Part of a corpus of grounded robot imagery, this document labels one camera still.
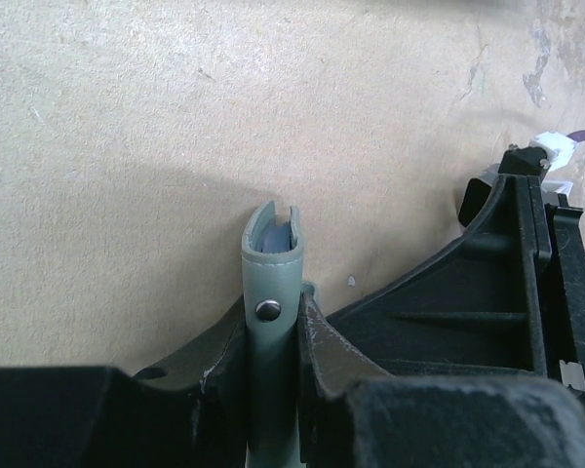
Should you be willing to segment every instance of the beige wall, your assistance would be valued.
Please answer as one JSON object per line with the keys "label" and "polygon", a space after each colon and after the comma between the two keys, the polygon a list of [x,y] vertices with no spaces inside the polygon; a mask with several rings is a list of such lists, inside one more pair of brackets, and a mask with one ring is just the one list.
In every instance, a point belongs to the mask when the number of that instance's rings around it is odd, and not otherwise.
{"label": "beige wall", "polygon": [[[440,248],[507,144],[583,127],[585,0],[0,0],[0,365],[171,352],[269,198],[333,311]],[[585,207],[585,149],[560,176]]]}

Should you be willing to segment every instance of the metal rivet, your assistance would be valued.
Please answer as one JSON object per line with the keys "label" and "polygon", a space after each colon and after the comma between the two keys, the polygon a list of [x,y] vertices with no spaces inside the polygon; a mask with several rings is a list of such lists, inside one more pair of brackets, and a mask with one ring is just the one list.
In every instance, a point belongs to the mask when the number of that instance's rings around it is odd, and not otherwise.
{"label": "metal rivet", "polygon": [[263,300],[255,307],[255,315],[260,322],[273,322],[281,312],[280,303],[272,299]]}

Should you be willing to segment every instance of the white connector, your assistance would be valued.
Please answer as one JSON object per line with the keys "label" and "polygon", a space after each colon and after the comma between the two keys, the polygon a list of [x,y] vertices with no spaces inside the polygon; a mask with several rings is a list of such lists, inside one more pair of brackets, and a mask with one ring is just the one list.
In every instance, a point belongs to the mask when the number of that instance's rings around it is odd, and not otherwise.
{"label": "white connector", "polygon": [[548,171],[552,172],[569,163],[578,143],[559,132],[546,132],[535,136],[528,145],[546,151],[546,158],[550,163]]}
{"label": "white connector", "polygon": [[567,197],[572,191],[574,183],[571,180],[544,180],[542,190],[545,192],[563,193]]}

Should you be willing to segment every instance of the peeling paint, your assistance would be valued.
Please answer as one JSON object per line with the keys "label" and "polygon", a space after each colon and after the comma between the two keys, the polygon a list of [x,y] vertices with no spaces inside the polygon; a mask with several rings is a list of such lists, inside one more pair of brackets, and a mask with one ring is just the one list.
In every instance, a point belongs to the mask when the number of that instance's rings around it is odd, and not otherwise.
{"label": "peeling paint", "polygon": [[541,107],[542,102],[546,100],[544,90],[541,87],[541,78],[544,73],[544,68],[546,68],[550,58],[551,40],[544,28],[536,29],[533,32],[533,38],[535,39],[535,43],[539,46],[541,55],[537,58],[537,62],[535,63],[535,71],[523,75],[523,84],[525,85],[526,92],[530,96],[530,100],[533,101],[533,104],[537,107]]}
{"label": "peeling paint", "polygon": [[481,93],[485,94],[486,93],[486,72],[483,70],[484,68],[484,59],[485,59],[485,53],[486,50],[488,49],[488,44],[484,44],[483,43],[483,39],[481,37],[481,31],[478,30],[478,37],[479,37],[479,53],[477,54],[477,56],[475,57],[475,61],[473,62],[473,64],[470,66],[470,70],[469,70],[469,76],[468,76],[468,89],[466,90],[466,92],[461,95],[461,97],[459,98],[459,101],[463,101],[466,98],[468,98],[470,95],[472,95],[473,92],[473,85],[475,83],[475,79],[477,78],[477,73],[479,72],[479,70],[482,71],[482,82],[481,82]]}
{"label": "peeling paint", "polygon": [[538,0],[539,22],[556,39],[556,58],[571,80],[585,91],[585,15],[564,0]]}

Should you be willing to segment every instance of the mounting hole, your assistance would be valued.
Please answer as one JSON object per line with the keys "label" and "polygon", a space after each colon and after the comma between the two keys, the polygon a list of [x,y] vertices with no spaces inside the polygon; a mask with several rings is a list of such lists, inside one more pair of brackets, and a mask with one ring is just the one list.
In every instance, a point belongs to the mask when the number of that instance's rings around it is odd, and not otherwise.
{"label": "mounting hole", "polygon": [[273,322],[282,313],[282,307],[276,300],[263,300],[255,307],[255,315],[260,322]]}
{"label": "mounting hole", "polygon": [[145,368],[136,373],[135,380],[154,380],[165,375],[167,375],[167,371],[163,368]]}

